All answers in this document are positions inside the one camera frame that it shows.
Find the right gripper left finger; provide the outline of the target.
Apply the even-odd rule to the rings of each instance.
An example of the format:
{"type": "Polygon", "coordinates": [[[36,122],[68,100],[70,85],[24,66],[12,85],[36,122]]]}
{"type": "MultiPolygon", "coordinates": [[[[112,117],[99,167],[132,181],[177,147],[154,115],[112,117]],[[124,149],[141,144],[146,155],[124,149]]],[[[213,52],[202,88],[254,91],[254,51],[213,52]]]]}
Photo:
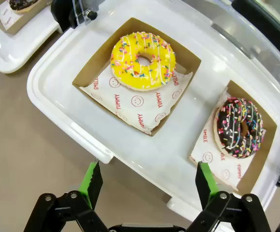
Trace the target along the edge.
{"type": "Polygon", "coordinates": [[[83,232],[107,232],[109,229],[95,212],[103,185],[99,162],[92,162],[78,190],[57,197],[39,196],[24,231],[60,232],[69,221],[77,222],[83,232]]]}

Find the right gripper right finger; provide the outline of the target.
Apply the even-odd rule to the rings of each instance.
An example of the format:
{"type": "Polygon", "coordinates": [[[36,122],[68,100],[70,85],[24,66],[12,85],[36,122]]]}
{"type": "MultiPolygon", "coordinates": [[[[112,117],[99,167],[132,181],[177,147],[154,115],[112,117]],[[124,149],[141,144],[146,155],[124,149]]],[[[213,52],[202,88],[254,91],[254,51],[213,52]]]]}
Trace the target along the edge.
{"type": "Polygon", "coordinates": [[[271,231],[259,198],[251,193],[238,198],[219,190],[207,163],[198,163],[195,183],[202,211],[187,232],[213,232],[221,222],[230,223],[235,232],[271,231]]]}

